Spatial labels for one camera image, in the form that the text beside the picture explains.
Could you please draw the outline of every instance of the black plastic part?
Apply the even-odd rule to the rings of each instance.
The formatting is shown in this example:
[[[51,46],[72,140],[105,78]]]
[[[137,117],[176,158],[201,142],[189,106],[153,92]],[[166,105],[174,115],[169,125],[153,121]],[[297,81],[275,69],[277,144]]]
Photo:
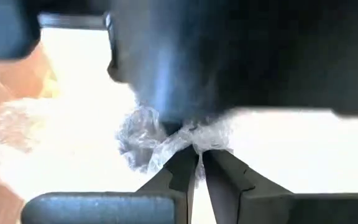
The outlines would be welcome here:
[[[237,106],[358,114],[357,0],[113,0],[118,73],[161,120]]]
[[[0,60],[28,56],[38,44],[37,10],[25,0],[0,0]]]
[[[188,224],[191,223],[198,155],[176,153],[134,193],[49,193],[29,201],[22,224]]]
[[[193,196],[195,187],[195,171],[199,156],[193,146],[177,152],[164,165],[163,169],[155,177],[148,181],[138,192],[171,191],[181,192],[186,195],[185,213],[178,214],[178,223],[191,223],[193,210]]]
[[[217,224],[358,224],[358,194],[293,194],[227,151],[203,162]]]

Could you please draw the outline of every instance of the plastic wrap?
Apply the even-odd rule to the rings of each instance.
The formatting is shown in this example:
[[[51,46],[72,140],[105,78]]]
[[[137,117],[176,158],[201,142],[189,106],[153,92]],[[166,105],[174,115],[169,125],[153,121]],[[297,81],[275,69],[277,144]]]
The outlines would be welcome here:
[[[117,138],[120,152],[131,169],[154,175],[176,152],[191,144],[199,155],[208,149],[228,149],[230,133],[229,122],[223,116],[207,124],[189,121],[179,131],[167,136],[158,112],[140,106],[127,117]],[[196,178],[204,178],[202,159]]]

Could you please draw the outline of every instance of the brown cardboard box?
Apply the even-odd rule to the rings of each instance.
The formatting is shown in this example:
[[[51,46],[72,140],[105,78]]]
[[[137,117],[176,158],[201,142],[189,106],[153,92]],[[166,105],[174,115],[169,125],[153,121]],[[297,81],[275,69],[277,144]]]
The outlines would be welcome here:
[[[0,62],[0,104],[18,98],[50,96],[44,83],[54,78],[41,44],[23,60]],[[17,223],[23,204],[20,197],[0,183],[0,223]]]

